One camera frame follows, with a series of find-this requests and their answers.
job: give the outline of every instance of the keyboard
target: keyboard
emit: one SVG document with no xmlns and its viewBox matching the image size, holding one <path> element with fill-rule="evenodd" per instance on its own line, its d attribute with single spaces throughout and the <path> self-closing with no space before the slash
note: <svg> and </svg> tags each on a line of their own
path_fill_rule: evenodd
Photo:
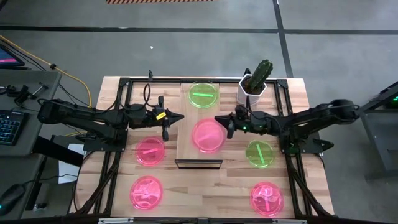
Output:
<svg viewBox="0 0 398 224">
<path fill-rule="evenodd" d="M 0 145 L 15 146 L 28 113 L 0 110 Z"/>
</svg>

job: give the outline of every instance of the cactus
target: cactus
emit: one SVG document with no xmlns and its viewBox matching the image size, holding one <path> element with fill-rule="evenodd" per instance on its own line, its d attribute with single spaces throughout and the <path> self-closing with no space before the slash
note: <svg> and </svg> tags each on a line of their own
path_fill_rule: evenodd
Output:
<svg viewBox="0 0 398 224">
<path fill-rule="evenodd" d="M 256 68 L 256 71 L 254 71 L 253 76 L 250 78 L 248 86 L 249 89 L 253 91 L 256 88 L 260 88 L 271 74 L 273 68 L 272 62 L 269 60 L 263 60 L 260 62 L 259 66 Z"/>
</svg>

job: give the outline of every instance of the white hexagonal pot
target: white hexagonal pot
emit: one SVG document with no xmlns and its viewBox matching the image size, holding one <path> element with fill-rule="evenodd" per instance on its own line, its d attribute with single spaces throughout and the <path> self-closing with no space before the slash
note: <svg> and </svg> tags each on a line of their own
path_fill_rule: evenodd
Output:
<svg viewBox="0 0 398 224">
<path fill-rule="evenodd" d="M 262 90 L 262 92 L 259 95 L 253 95 L 253 94 L 246 93 L 243 90 L 242 82 L 243 82 L 243 80 L 245 80 L 245 79 L 247 79 L 248 77 L 251 77 L 251 76 L 252 75 L 250 75 L 250 74 L 245 74 L 243 76 L 243 78 L 241 79 L 241 81 L 239 82 L 238 94 L 236 95 L 236 100 L 238 101 L 239 104 L 246 105 L 246 97 L 249 96 L 250 105 L 255 105 L 260 100 L 260 97 L 262 96 L 262 94 L 266 91 L 267 85 L 265 83 L 263 83 L 264 89 Z"/>
</svg>

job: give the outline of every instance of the potted cactus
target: potted cactus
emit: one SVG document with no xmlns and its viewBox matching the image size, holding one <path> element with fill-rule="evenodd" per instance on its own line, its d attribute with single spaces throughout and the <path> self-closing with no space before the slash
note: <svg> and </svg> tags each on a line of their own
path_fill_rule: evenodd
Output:
<svg viewBox="0 0 398 224">
<path fill-rule="evenodd" d="M 273 64 L 269 60 L 263 60 L 254 71 L 253 75 L 245 74 L 239 82 L 238 94 L 236 99 L 239 104 L 246 104 L 246 97 L 249 96 L 250 104 L 255 105 L 262 94 L 265 92 L 267 86 L 265 80 L 271 74 Z"/>
</svg>

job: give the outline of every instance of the concrete floor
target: concrete floor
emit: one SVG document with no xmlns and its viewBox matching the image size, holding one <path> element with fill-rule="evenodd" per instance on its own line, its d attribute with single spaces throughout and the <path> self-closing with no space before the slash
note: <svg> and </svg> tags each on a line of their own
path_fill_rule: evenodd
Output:
<svg viewBox="0 0 398 224">
<path fill-rule="evenodd" d="M 285 29 L 398 30 L 394 0 L 279 0 Z M 13 0 L 1 24 L 146 28 L 276 29 L 272 0 L 107 5 L 95 0 Z M 203 75 L 240 77 L 268 58 L 273 77 L 286 77 L 279 34 L 181 32 L 0 31 L 26 50 L 81 78 L 97 101 L 105 75 Z M 398 35 L 285 36 L 293 76 L 304 78 L 310 104 L 336 98 L 363 105 L 397 81 Z M 68 78 L 62 85 L 82 100 L 84 88 Z M 57 97 L 66 99 L 61 92 Z M 71 132 L 44 126 L 43 136 Z M 335 143 L 325 153 L 326 176 L 335 213 L 343 218 L 398 222 L 398 183 L 367 183 L 381 168 L 361 121 L 320 132 Z"/>
</svg>

